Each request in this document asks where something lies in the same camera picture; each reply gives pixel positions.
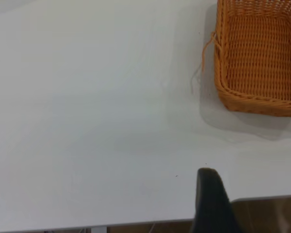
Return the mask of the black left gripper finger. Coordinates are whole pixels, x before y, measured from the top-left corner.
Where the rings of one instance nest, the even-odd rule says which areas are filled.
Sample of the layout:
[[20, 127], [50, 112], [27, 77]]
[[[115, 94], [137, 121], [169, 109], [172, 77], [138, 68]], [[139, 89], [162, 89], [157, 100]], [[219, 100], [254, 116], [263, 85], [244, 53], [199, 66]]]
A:
[[197, 172], [195, 216], [192, 233], [239, 233], [241, 227], [234, 215], [223, 181], [215, 169]]

